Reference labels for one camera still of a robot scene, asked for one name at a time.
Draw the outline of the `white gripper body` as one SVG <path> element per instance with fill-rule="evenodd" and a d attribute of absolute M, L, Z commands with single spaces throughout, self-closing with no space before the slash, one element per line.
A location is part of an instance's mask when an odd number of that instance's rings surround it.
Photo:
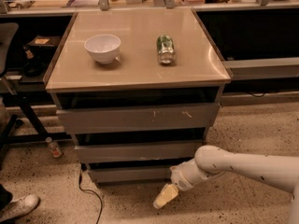
<path fill-rule="evenodd" d="M 181 191 L 193 189 L 199 183 L 207 182 L 223 175 L 223 172 L 211 173 L 201 169 L 195 159 L 172 166 L 170 170 L 171 183 Z"/>

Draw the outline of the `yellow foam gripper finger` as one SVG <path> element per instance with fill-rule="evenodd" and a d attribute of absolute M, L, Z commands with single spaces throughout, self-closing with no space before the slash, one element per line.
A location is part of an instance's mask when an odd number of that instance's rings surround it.
<path fill-rule="evenodd" d="M 160 194 L 153 202 L 156 209 L 164 207 L 167 203 L 171 202 L 178 196 L 178 188 L 174 184 L 165 184 Z"/>

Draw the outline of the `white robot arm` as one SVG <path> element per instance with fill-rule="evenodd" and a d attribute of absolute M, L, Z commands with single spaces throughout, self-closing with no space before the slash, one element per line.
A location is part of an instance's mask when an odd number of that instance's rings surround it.
<path fill-rule="evenodd" d="M 288 224 L 299 224 L 299 158 L 233 153 L 215 146 L 199 147 L 194 157 L 172 166 L 171 183 L 166 184 L 153 202 L 160 209 L 178 192 L 232 172 L 292 195 Z"/>

